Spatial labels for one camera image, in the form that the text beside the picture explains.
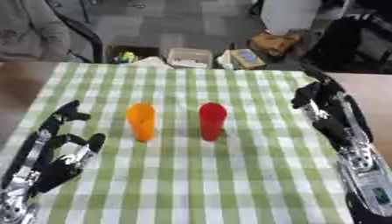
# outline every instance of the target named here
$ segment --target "person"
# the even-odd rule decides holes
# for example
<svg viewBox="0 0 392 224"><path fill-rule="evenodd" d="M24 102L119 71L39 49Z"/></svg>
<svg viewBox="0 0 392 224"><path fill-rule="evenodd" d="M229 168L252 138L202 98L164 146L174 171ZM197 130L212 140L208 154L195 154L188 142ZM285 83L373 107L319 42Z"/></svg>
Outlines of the person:
<svg viewBox="0 0 392 224"><path fill-rule="evenodd" d="M45 0L0 1L0 61L67 59L68 29Z"/></svg>

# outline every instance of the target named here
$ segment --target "table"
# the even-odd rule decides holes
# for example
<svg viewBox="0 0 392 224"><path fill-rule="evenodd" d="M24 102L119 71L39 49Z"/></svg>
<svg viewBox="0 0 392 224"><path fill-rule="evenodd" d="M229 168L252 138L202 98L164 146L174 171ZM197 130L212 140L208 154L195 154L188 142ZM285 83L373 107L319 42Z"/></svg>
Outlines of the table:
<svg viewBox="0 0 392 224"><path fill-rule="evenodd" d="M25 116L57 63L0 63L0 150Z"/></svg>
<svg viewBox="0 0 392 224"><path fill-rule="evenodd" d="M330 73L359 103L374 135L377 150L392 167L392 76L379 74Z"/></svg>
<svg viewBox="0 0 392 224"><path fill-rule="evenodd" d="M333 150L289 104L309 81L300 72L59 64L3 147L0 171L34 126L76 98L92 120L63 131L108 141L79 179L39 197L39 223L349 223ZM147 144L124 119L135 102L157 110ZM203 102L227 108L214 143L199 137Z"/></svg>

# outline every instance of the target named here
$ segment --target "silver robotic hand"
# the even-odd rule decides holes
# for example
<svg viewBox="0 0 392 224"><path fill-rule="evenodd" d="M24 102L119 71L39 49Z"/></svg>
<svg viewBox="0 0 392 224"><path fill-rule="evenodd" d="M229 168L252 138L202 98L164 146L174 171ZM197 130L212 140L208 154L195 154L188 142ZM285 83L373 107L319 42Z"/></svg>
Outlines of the silver robotic hand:
<svg viewBox="0 0 392 224"><path fill-rule="evenodd" d="M392 176L373 145L373 136L354 98L335 80L307 66L318 79L291 101L336 150L336 164L354 223L392 223Z"/></svg>
<svg viewBox="0 0 392 224"><path fill-rule="evenodd" d="M100 151L105 142L103 134L95 134L87 141L72 134L58 136L65 122L90 118L79 113L78 107L78 101L62 106L24 141L2 178L0 224L35 223L38 205L32 199L80 175ZM53 160L53 151L67 143L78 144L80 148L74 154Z"/></svg>

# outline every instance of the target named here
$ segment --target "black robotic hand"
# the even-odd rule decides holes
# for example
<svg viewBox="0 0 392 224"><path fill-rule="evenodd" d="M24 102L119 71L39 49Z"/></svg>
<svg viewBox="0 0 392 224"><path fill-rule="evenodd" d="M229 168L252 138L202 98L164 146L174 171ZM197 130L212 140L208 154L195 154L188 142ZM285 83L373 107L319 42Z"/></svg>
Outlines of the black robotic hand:
<svg viewBox="0 0 392 224"><path fill-rule="evenodd" d="M57 109L23 142L2 179L0 223L34 223L38 207L30 199L81 174L102 148L103 134L92 135L87 141L73 134L58 136L60 126L66 122L90 118L78 112L79 104L71 101ZM54 150L67 143L81 147L53 161Z"/></svg>

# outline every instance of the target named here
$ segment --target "floor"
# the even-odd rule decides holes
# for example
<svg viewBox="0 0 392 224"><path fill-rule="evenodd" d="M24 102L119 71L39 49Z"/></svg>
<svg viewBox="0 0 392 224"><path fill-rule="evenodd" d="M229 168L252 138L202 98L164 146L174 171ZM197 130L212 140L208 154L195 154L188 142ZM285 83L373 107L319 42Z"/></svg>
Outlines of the floor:
<svg viewBox="0 0 392 224"><path fill-rule="evenodd" d="M59 1L59 10L83 21L76 0ZM127 0L105 0L89 5L90 27L105 45L158 46L163 55L172 47L208 49L214 53L264 30L257 17L247 14L251 0L135 0L143 9L131 7ZM84 47L78 39L75 49Z"/></svg>

